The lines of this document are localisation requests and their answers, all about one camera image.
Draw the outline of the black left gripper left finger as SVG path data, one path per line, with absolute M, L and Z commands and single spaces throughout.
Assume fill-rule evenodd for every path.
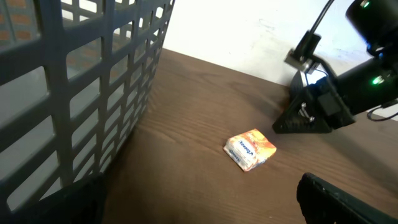
M 1 217 L 1 223 L 101 224 L 106 196 L 104 174 L 91 174 L 33 205 Z

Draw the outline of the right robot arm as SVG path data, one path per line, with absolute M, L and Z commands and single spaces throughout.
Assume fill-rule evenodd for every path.
M 272 125 L 276 133 L 330 133 L 355 123 L 357 114 L 366 111 L 372 120 L 376 110 L 397 104 L 397 1 L 352 2 L 346 17 L 365 40 L 371 59 L 341 75 L 314 53 L 321 39 L 315 31 L 331 4 L 285 58 L 297 73 L 289 106 Z

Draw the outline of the small orange snack packet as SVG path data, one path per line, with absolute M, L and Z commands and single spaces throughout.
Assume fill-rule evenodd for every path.
M 257 129 L 229 138 L 223 150 L 244 172 L 265 163 L 277 148 Z

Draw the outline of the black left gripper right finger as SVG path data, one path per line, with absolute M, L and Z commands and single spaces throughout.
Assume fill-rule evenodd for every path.
M 296 198 L 307 224 L 397 224 L 396 218 L 309 172 L 299 181 Z

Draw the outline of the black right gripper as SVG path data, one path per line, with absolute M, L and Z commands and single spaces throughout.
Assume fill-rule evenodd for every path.
M 351 125 L 354 116 L 397 103 L 397 59 L 372 58 L 306 86 L 272 128 L 277 134 L 320 134 Z

